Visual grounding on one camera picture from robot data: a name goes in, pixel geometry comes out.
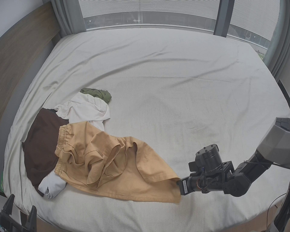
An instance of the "white label sticker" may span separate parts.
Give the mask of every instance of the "white label sticker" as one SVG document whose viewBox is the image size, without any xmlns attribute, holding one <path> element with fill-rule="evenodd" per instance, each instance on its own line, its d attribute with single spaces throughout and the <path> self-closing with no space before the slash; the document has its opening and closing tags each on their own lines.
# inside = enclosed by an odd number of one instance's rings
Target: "white label sticker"
<svg viewBox="0 0 290 232">
<path fill-rule="evenodd" d="M 186 180 L 182 181 L 182 183 L 183 183 L 184 193 L 187 193 Z"/>
</svg>

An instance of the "bed sheet wrinkle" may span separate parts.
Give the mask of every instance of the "bed sheet wrinkle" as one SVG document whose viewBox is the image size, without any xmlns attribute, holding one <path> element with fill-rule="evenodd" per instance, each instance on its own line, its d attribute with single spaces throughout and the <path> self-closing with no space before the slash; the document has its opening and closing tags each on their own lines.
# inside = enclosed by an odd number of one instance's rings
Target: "bed sheet wrinkle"
<svg viewBox="0 0 290 232">
<path fill-rule="evenodd" d="M 288 180 L 281 177 L 290 172 L 271 167 L 239 198 L 212 192 L 192 193 L 180 204 L 129 202 L 67 186 L 44 201 L 26 179 L 19 141 L 41 107 L 64 103 L 82 87 L 107 89 L 114 96 L 108 134 L 145 141 L 180 177 L 189 174 L 194 154 L 212 143 L 222 160 L 236 167 L 253 154 L 276 116 L 290 116 L 274 78 L 248 44 L 152 28 L 67 36 L 31 83 L 6 145 L 4 191 L 15 194 L 22 211 L 35 205 L 41 219 L 73 232 L 209 232 L 253 218 L 286 191 Z"/>
</svg>

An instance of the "wooden floor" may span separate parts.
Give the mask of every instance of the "wooden floor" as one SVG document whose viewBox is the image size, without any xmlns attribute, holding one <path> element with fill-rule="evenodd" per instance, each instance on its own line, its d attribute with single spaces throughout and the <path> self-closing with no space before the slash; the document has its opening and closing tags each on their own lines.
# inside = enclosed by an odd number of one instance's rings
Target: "wooden floor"
<svg viewBox="0 0 290 232">
<path fill-rule="evenodd" d="M 275 206 L 270 208 L 269 214 L 268 214 L 268 223 L 272 221 L 272 219 L 275 216 L 276 211 L 277 211 L 277 208 Z M 224 230 L 222 232 L 250 232 L 250 231 L 260 232 L 260 231 L 263 231 L 266 229 L 266 217 L 267 217 L 267 211 L 258 215 L 257 217 L 255 217 L 249 222 L 240 224 L 238 226 Z M 55 228 L 52 225 L 40 219 L 37 219 L 37 232 L 64 232 L 64 230 Z M 288 223 L 288 225 L 286 226 L 285 232 L 290 232 L 290 223 Z"/>
</svg>

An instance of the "curtain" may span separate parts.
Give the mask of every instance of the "curtain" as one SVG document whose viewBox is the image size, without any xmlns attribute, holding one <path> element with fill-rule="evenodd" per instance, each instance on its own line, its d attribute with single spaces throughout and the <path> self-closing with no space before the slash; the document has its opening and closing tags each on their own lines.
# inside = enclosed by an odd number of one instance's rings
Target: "curtain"
<svg viewBox="0 0 290 232">
<path fill-rule="evenodd" d="M 78 0 L 43 0 L 43 3 L 48 1 L 60 25 L 61 37 L 86 31 Z"/>
<path fill-rule="evenodd" d="M 289 64 L 290 57 L 290 1 L 280 0 L 280 13 L 273 38 L 263 59 L 264 63 L 278 82 L 283 69 Z"/>
</svg>

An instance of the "glass pane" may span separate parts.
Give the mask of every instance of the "glass pane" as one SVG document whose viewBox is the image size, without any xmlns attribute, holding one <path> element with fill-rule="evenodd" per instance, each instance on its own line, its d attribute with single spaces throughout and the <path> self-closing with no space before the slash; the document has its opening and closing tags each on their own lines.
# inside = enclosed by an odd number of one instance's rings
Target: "glass pane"
<svg viewBox="0 0 290 232">
<path fill-rule="evenodd" d="M 228 38 L 249 43 L 263 57 L 277 24 L 280 0 L 235 0 Z"/>
<path fill-rule="evenodd" d="M 87 30 L 118 25 L 213 33 L 220 0 L 79 0 Z"/>
</svg>

